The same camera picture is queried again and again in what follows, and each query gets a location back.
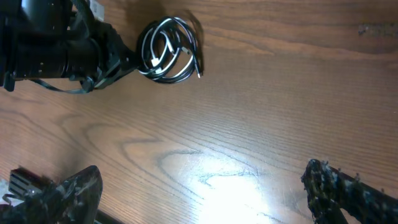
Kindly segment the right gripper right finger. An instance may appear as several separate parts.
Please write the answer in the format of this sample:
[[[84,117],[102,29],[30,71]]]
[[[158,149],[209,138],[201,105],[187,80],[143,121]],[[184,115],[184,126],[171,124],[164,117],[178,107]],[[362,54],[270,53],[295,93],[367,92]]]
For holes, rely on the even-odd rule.
[[[314,223],[346,223],[343,210],[360,223],[397,223],[397,199],[363,183],[359,175],[311,159],[300,179]]]

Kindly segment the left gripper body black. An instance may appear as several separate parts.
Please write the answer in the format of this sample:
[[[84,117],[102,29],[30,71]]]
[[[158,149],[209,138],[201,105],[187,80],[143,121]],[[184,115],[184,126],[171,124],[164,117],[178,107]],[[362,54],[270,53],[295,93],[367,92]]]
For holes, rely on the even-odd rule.
[[[124,44],[111,24],[97,20],[86,24],[87,90],[102,90],[138,68],[136,53]]]

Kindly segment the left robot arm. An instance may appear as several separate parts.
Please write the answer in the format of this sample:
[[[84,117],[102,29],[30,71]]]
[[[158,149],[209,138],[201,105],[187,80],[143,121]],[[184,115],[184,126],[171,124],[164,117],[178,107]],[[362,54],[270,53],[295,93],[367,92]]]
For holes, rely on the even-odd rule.
[[[138,69],[139,60],[88,1],[1,1],[1,87],[30,80],[79,82],[69,94],[102,90]]]

